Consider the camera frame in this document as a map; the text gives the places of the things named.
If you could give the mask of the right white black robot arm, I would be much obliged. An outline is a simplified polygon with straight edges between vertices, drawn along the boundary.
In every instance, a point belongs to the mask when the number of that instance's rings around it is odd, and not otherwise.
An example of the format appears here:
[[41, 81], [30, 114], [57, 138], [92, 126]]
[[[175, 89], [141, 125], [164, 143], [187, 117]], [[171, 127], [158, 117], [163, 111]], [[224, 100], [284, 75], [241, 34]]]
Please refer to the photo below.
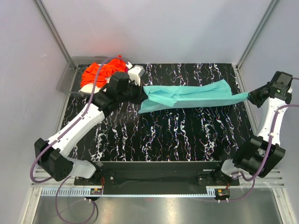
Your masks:
[[280, 128], [291, 105], [292, 80], [292, 75], [276, 71], [271, 81], [249, 93], [248, 100], [263, 112], [257, 133], [212, 173], [214, 183], [223, 185], [229, 177], [236, 179], [245, 173], [251, 175], [248, 181], [264, 178], [283, 159], [286, 150], [280, 146]]

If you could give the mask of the teal t shirt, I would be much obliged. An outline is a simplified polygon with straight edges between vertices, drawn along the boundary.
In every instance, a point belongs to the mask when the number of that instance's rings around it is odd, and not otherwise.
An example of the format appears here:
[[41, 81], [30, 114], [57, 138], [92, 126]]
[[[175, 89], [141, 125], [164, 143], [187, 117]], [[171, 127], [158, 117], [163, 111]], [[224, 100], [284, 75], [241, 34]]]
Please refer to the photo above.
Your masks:
[[141, 103], [140, 114], [165, 109], [217, 107], [238, 104], [247, 100], [249, 93], [233, 95], [225, 80], [204, 86], [145, 86], [148, 96]]

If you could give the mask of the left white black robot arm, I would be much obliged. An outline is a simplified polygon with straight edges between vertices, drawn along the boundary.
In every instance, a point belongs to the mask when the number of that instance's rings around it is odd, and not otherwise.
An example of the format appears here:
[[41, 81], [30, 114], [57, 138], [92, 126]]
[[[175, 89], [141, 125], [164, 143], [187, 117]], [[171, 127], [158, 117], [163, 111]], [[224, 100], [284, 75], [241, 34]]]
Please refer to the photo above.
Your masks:
[[140, 65], [131, 67], [128, 72], [114, 73], [71, 122], [47, 140], [39, 138], [34, 143], [35, 164], [57, 182], [74, 176], [84, 178], [91, 185], [97, 184], [102, 177], [101, 164], [72, 159], [69, 154], [94, 126], [118, 110], [121, 103], [140, 104], [147, 98], [141, 84], [144, 73]]

